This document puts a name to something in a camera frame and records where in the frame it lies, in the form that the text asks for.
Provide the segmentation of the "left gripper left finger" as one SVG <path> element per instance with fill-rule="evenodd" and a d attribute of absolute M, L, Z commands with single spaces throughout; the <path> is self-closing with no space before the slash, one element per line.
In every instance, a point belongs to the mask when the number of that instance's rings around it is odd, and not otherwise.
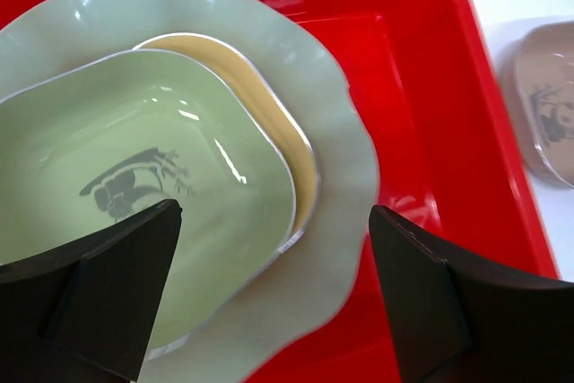
<path fill-rule="evenodd" d="M 179 203 L 165 199 L 2 265 L 1 380 L 137 380 L 181 223 Z"/>

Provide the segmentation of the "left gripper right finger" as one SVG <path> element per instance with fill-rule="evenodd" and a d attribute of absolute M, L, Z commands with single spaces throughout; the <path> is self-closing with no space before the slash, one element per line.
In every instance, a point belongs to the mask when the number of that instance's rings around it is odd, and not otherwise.
<path fill-rule="evenodd" d="M 382 205 L 369 232 L 402 381 L 572 381 L 571 283 L 481 257 Z"/>

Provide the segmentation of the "brown square plate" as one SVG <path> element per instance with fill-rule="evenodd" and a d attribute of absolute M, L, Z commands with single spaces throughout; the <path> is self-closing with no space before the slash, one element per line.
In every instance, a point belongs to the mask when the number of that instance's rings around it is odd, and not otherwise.
<path fill-rule="evenodd" d="M 505 53 L 500 87 L 527 167 L 573 187 L 573 22 L 530 30 Z"/>

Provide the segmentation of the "large green scalloped bowl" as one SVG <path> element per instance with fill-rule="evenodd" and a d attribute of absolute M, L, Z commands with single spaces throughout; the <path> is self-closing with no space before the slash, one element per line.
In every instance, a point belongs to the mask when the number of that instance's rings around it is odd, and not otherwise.
<path fill-rule="evenodd" d="M 346 302 L 378 196 L 373 143 L 348 76 L 310 33 L 259 0 L 47 0 L 1 31 L 2 94 L 174 32 L 229 43 L 309 138 L 321 187 L 302 237 L 143 382 L 239 382 Z"/>

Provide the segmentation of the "green square plate front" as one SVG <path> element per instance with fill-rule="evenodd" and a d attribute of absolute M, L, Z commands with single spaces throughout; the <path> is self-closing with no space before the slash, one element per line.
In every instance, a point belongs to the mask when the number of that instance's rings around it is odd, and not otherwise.
<path fill-rule="evenodd" d="M 238 94 L 177 53 L 118 52 L 1 98 L 1 260 L 164 199 L 182 224 L 146 356 L 181 347 L 284 250 L 290 169 Z"/>

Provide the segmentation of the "yellow square plate front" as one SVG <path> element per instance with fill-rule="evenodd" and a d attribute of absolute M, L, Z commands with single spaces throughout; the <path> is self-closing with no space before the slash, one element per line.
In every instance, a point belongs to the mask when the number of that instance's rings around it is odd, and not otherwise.
<path fill-rule="evenodd" d="M 277 146 L 291 171 L 296 213 L 291 237 L 283 249 L 294 245 L 315 211 L 320 172 L 309 139 L 255 66 L 231 45 L 199 33 L 175 32 L 145 40 L 136 49 L 163 49 L 193 58 L 216 73 L 232 89 L 255 121 Z"/>

